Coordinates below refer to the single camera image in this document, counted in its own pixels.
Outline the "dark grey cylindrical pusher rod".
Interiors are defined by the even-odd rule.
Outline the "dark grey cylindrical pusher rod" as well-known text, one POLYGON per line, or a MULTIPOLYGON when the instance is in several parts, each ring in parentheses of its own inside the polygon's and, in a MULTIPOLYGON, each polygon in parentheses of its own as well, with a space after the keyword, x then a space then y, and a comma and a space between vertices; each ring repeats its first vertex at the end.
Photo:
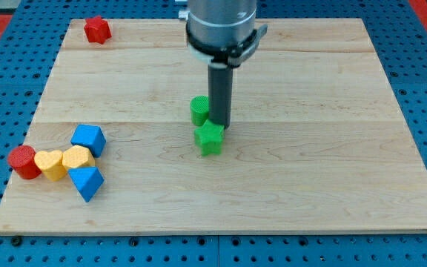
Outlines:
POLYGON ((209 120, 229 128, 233 69, 219 64, 208 65, 209 120))

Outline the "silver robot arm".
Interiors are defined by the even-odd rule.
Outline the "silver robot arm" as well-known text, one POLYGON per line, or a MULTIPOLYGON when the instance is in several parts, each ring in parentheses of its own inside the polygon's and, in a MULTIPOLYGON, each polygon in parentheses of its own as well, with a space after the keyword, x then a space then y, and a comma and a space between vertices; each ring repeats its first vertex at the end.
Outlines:
POLYGON ((234 69, 251 58, 268 26, 255 27, 255 0, 190 0, 188 47, 208 66, 208 119, 228 128, 234 69))

